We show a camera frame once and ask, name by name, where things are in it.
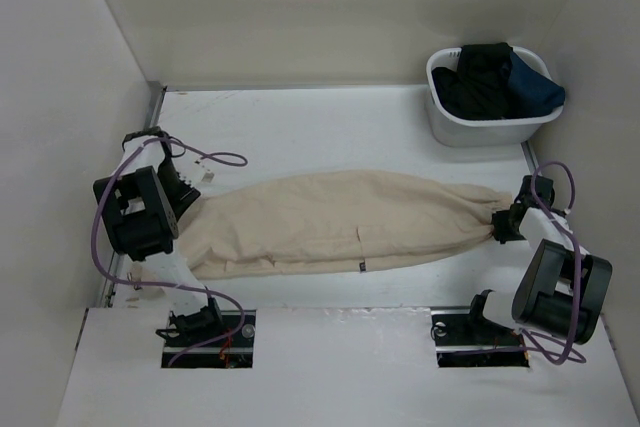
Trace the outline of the beige trousers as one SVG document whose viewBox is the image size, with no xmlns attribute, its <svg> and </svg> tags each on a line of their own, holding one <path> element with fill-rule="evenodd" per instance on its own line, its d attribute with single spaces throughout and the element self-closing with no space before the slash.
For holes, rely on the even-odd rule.
<svg viewBox="0 0 640 427">
<path fill-rule="evenodd" d="M 377 272 L 476 247 L 511 201 L 386 171 L 299 175 L 197 202 L 177 246 L 199 279 Z"/>
</svg>

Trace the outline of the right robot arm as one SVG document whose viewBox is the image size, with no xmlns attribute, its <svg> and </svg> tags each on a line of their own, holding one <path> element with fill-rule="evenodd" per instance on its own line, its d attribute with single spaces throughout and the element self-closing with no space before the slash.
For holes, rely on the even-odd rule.
<svg viewBox="0 0 640 427">
<path fill-rule="evenodd" d="M 513 203 L 492 215 L 493 238 L 500 244 L 525 241 L 533 251 L 514 293 L 486 290 L 488 308 L 464 317 L 473 341 L 489 341 L 505 320 L 578 345 L 593 336 L 612 276 L 611 263 L 582 247 L 566 214 L 553 207 L 553 181 L 527 175 Z"/>
</svg>

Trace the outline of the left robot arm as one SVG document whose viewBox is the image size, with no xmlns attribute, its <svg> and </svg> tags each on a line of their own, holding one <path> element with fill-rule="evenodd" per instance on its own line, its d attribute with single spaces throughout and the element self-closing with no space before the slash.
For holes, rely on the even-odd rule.
<svg viewBox="0 0 640 427">
<path fill-rule="evenodd" d="M 100 217 L 116 253 L 147 268 L 151 286 L 171 302 L 168 326 L 156 334 L 173 347 L 214 345 L 227 331 L 219 305 L 179 252 L 178 221 L 200 197 L 179 177 L 171 137 L 158 127 L 127 135 L 115 179 L 93 184 Z"/>
</svg>

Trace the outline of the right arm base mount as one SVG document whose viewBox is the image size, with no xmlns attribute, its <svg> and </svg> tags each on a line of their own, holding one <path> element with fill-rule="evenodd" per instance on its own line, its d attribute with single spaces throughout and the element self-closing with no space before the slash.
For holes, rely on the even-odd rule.
<svg viewBox="0 0 640 427">
<path fill-rule="evenodd" d="M 431 311 L 430 335 L 441 368 L 528 368 L 524 340 L 512 329 L 468 309 Z"/>
</svg>

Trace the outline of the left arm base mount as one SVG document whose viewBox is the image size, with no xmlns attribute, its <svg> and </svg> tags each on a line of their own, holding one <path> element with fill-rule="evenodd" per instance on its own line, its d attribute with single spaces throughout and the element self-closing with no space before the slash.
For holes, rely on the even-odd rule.
<svg viewBox="0 0 640 427">
<path fill-rule="evenodd" d="M 163 369 L 250 369 L 253 366 L 257 315 L 245 313 L 243 325 L 237 311 L 223 311 L 222 323 L 206 327 L 177 327 L 169 323 L 157 329 L 163 340 Z"/>
</svg>

